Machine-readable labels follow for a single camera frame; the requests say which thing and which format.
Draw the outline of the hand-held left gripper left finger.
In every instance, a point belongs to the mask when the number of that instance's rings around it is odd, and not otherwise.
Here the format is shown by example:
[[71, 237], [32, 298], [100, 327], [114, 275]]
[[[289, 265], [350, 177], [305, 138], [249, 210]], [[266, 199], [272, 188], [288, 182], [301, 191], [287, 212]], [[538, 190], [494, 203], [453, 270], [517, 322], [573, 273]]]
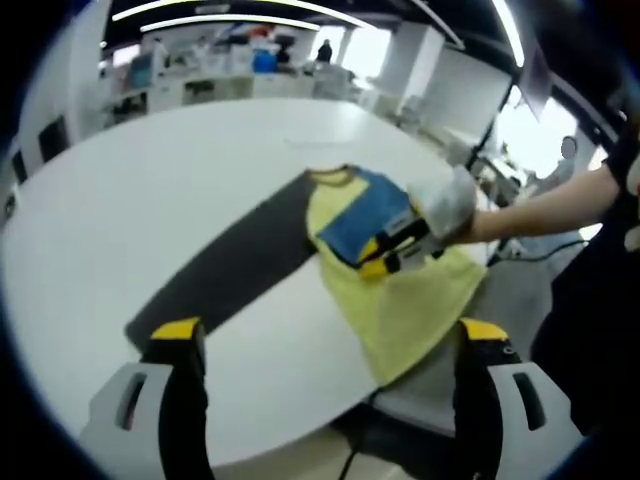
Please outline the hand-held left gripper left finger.
[[168, 322], [89, 404], [79, 443], [110, 479], [211, 479], [204, 329]]

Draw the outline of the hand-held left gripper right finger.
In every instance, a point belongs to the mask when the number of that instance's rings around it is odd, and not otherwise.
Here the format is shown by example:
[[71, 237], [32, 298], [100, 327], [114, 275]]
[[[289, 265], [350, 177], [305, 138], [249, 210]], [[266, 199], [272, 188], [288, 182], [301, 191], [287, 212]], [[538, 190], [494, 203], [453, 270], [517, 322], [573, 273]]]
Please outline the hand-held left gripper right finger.
[[461, 479], [547, 479], [580, 445], [571, 403], [501, 327], [469, 317], [461, 330], [453, 397]]

